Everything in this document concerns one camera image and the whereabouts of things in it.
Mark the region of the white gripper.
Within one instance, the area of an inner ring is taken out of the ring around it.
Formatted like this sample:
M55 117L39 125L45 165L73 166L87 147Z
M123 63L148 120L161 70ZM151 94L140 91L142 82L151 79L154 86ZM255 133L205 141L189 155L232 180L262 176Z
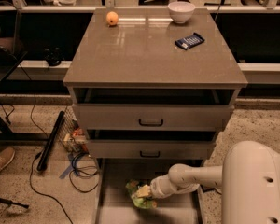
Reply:
M163 175L154 178L150 185L144 185L136 192L138 198L152 196L157 199L164 199L176 194L186 194L197 190L199 184L188 181L185 177L173 177Z

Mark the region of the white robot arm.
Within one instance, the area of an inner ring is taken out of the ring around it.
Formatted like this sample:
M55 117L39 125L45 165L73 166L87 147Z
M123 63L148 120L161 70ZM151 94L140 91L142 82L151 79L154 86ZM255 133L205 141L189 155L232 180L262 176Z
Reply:
M173 165L137 192L163 199L200 186L220 189L222 224L280 224L280 154L254 141L235 144L221 166Z

